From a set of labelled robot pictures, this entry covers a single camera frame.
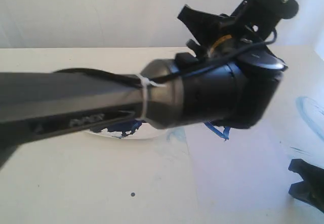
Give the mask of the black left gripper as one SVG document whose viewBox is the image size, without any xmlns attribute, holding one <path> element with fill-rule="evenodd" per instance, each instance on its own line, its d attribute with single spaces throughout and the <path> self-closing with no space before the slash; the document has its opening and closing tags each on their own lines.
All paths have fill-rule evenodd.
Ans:
<svg viewBox="0 0 324 224">
<path fill-rule="evenodd" d="M 209 14 L 185 5 L 177 18 L 198 42 L 190 39 L 186 43 L 196 57 L 206 57 L 205 47 L 212 43 L 213 56 L 249 45 L 273 55 L 268 45 L 276 41 L 276 26 L 294 18 L 298 11 L 296 0 L 243 0 L 230 15 Z"/>
</svg>

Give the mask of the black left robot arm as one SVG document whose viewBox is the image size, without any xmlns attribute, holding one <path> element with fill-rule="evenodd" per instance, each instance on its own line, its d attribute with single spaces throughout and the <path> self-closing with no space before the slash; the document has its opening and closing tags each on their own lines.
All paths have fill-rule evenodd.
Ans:
<svg viewBox="0 0 324 224">
<path fill-rule="evenodd" d="M 138 75 L 89 68 L 1 73 L 1 164 L 23 144 L 142 120 L 157 129 L 211 122 L 248 129 L 287 69 L 268 48 L 296 0 L 243 0 L 230 15 L 184 6 L 189 52 L 156 59 Z"/>
</svg>

